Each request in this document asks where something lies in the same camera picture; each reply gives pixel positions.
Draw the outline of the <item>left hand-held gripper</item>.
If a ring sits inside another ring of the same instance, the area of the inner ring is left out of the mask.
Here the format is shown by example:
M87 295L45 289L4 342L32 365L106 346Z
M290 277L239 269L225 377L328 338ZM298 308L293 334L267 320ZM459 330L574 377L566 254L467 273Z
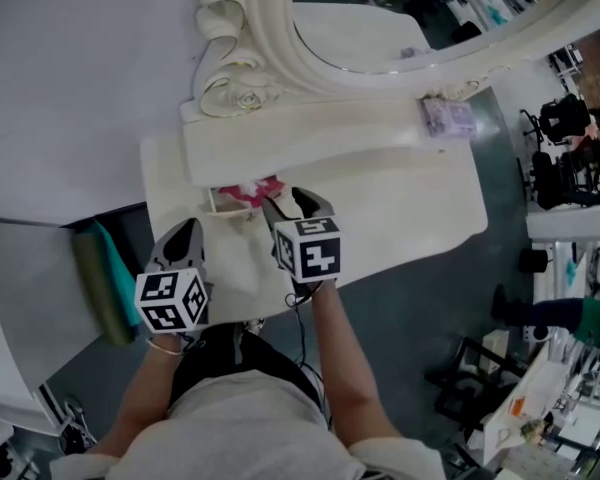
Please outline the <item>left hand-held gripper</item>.
M208 324L211 290L204 260L204 232L196 218L174 225L155 243L134 296L151 332L189 332Z

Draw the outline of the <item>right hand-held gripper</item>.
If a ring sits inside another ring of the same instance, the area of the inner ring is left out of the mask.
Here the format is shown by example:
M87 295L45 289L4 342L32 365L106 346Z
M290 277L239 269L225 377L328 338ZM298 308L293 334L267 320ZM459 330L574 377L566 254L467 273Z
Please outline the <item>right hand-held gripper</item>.
M262 214L279 267L290 276L295 293L308 296L312 286L340 276L341 230L329 201L301 187L292 188L292 197L306 219L286 220L270 197L262 201Z

